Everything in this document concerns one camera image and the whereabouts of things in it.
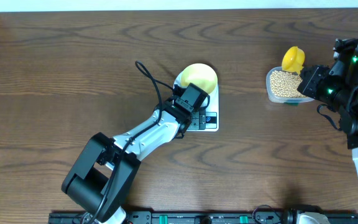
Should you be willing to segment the yellow measuring scoop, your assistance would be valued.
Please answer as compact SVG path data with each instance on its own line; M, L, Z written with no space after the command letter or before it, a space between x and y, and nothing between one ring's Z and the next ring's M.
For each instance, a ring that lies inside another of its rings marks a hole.
M305 53L297 46L291 47L283 57L282 70L286 72L301 73L305 62Z

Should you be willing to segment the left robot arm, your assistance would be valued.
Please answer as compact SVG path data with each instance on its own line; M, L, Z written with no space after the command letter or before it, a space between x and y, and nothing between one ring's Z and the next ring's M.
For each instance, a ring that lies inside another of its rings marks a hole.
M183 138L214 97L193 83L176 86L173 95L160 100L150 118L134 129L111 138L95 134L65 177L62 192L89 213L89 223L123 223L122 204L142 160L161 145Z

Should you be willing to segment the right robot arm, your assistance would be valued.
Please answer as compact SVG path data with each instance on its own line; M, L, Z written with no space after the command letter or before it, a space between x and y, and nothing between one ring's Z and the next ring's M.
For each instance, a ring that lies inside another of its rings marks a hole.
M297 90L320 101L319 107L338 113L339 122L331 122L347 136L347 148L358 176L358 39L337 39L332 67L313 65L301 70Z

